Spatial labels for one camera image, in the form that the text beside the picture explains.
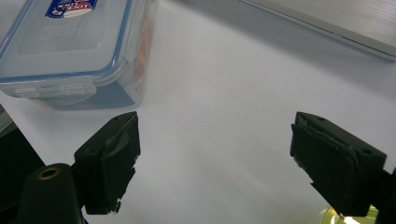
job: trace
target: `laptop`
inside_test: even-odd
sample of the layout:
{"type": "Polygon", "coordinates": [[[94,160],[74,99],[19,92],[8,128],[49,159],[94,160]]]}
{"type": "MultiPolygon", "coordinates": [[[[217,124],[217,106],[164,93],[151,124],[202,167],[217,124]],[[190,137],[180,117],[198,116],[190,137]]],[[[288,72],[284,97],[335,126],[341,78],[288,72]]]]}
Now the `laptop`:
{"type": "Polygon", "coordinates": [[[241,0],[396,61],[395,0],[241,0]]]}

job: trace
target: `container label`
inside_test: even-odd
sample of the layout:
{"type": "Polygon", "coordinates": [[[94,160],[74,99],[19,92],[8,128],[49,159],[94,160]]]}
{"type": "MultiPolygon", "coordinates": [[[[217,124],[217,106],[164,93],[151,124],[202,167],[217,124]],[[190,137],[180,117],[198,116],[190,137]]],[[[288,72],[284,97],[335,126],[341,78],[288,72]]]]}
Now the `container label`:
{"type": "Polygon", "coordinates": [[[97,0],[52,0],[46,17],[61,19],[80,16],[95,10],[97,0]]]}

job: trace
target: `container lid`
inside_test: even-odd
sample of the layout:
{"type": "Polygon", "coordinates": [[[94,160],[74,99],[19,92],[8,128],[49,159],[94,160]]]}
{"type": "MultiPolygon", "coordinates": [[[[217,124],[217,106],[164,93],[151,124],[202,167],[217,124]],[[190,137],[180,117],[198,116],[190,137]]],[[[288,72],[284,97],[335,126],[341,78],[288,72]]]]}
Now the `container lid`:
{"type": "Polygon", "coordinates": [[[0,87],[112,78],[134,27],[132,2],[27,0],[0,48],[0,87]]]}

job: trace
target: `white table surface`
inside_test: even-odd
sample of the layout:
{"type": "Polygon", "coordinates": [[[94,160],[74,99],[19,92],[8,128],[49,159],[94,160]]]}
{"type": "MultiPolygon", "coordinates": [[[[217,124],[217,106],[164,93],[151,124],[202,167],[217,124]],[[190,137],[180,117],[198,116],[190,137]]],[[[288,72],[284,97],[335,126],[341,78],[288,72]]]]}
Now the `white table surface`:
{"type": "MultiPolygon", "coordinates": [[[[23,0],[0,0],[4,36],[23,0]]],[[[162,0],[136,109],[142,155],[117,216],[91,223],[305,224],[326,202],[290,157],[296,111],[320,115],[396,166],[396,63],[236,0],[162,0]]],[[[128,109],[59,112],[0,93],[45,163],[128,109]]]]}

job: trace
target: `plastic food container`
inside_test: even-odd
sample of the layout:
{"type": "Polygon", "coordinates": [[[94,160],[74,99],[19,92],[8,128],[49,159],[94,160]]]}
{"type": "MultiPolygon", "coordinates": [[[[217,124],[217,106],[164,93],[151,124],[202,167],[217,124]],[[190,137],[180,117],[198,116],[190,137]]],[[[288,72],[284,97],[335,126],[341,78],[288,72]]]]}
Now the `plastic food container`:
{"type": "Polygon", "coordinates": [[[0,90],[61,110],[137,105],[155,0],[27,0],[0,48],[0,90]]]}

